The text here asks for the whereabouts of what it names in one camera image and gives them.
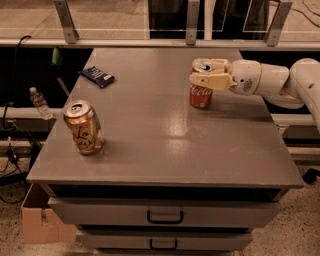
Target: floor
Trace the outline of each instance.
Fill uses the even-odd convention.
[[[32,1],[32,10],[26,10],[26,1],[6,1],[0,0],[0,32],[7,37],[20,35],[21,28],[25,32],[33,33],[40,38],[60,37],[62,31],[59,30],[59,23],[55,18],[53,8],[48,8],[45,3],[48,1]],[[89,5],[84,1],[71,1],[70,6],[77,7],[75,17],[76,26],[81,30],[85,37],[91,38],[104,35],[110,38],[146,38],[145,26],[146,17],[144,15],[143,1],[128,1],[129,5],[120,6],[120,1],[114,8],[123,8],[126,11],[118,13],[114,19],[99,19],[98,16],[90,16]],[[318,0],[304,1],[313,12],[303,5],[302,0],[294,0],[293,8],[289,14],[288,21],[284,27],[285,32],[281,40],[320,40],[320,29],[314,24],[320,24],[320,17],[315,13],[320,13]],[[21,23],[21,15],[27,17],[27,22]],[[128,17],[135,20],[134,23],[128,21]],[[102,31],[90,31],[95,23],[102,23],[105,26],[124,26],[132,29],[132,24],[136,26],[134,33],[124,33],[124,30],[106,33]],[[5,167],[7,158],[0,158],[0,170]],[[9,164],[8,170],[14,168]],[[305,167],[300,168],[301,174],[306,171]],[[24,182],[15,183],[0,187],[0,197],[7,201],[21,199],[25,193]],[[320,255],[320,179],[300,190],[291,190],[280,201],[283,211],[265,228],[253,231],[253,242],[242,252],[235,252],[235,256],[318,256]],[[0,255],[6,256],[89,256],[93,252],[84,248],[81,243],[76,241],[72,244],[23,244],[21,229],[21,202],[8,204],[0,202]]]

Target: beverage can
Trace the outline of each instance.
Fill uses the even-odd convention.
[[[85,100],[75,100],[63,108],[64,121],[69,128],[80,154],[89,155],[103,145],[99,118]]]
[[[213,70],[213,65],[209,61],[195,59],[192,62],[192,72],[210,72]],[[199,109],[207,109],[210,106],[212,98],[212,89],[190,84],[190,104]]]

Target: water bottle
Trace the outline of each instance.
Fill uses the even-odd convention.
[[[46,99],[44,98],[43,94],[38,91],[35,87],[31,87],[30,89],[30,99],[35,106],[35,108],[40,113],[40,116],[44,120],[49,120],[52,118],[53,113],[49,108]]]

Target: black handle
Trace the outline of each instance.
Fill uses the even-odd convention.
[[[161,225],[176,225],[180,224],[183,221],[183,211],[180,211],[180,219],[178,220],[152,220],[151,211],[147,212],[147,219],[151,224],[161,224]]]
[[[150,249],[158,250],[158,251],[173,251],[173,250],[177,250],[177,247],[178,247],[178,241],[177,240],[174,240],[174,246],[173,247],[168,247],[168,248],[154,247],[152,243],[153,243],[152,239],[150,239],[150,241],[149,241]]]

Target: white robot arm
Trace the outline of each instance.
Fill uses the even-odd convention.
[[[213,66],[217,61],[210,60]],[[223,73],[192,73],[193,84],[213,90],[231,90],[241,95],[260,95],[271,104],[297,109],[306,105],[320,133],[320,63],[301,59],[290,70],[252,60],[224,62]]]

